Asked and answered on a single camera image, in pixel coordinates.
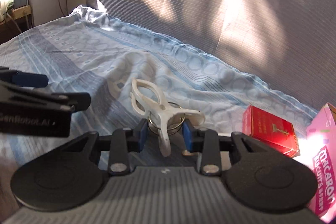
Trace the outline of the white plastic clamp clip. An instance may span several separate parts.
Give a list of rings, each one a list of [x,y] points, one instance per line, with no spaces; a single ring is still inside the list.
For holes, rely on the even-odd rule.
[[[144,95],[139,87],[151,90],[157,100],[153,100]],[[205,122],[205,115],[199,110],[173,107],[169,104],[165,94],[154,83],[142,79],[132,79],[131,81],[131,105],[133,110],[142,118],[149,118],[151,114],[159,121],[159,149],[162,156],[168,157],[171,154],[171,144],[168,133],[168,124],[175,118],[191,118],[196,126]]]

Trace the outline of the pink macaron biscuit tin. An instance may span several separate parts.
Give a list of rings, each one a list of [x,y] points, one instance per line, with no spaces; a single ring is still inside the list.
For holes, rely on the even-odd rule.
[[[335,106],[325,104],[306,129],[310,168],[317,179],[311,210],[323,221],[335,217]]]

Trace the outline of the blue patterned bed sheet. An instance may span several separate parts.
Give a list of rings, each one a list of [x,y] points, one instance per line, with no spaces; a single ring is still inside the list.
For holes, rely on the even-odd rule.
[[[284,118],[298,138],[296,160],[311,165],[306,127],[317,115],[314,108],[191,45],[88,7],[2,44],[1,65],[47,75],[48,92],[91,95],[89,109],[72,116],[72,138],[135,126],[131,81],[143,79],[169,101],[201,111],[205,126],[220,134],[241,131],[249,105]]]

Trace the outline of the wooden side table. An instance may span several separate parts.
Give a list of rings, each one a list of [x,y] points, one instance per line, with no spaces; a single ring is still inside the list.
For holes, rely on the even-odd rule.
[[[34,14],[29,0],[1,0],[1,44],[33,26]]]

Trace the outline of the red cigarette box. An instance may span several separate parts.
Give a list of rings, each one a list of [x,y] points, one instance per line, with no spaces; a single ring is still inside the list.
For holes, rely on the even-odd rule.
[[[243,133],[288,157],[299,153],[293,125],[255,106],[249,105],[243,114]]]

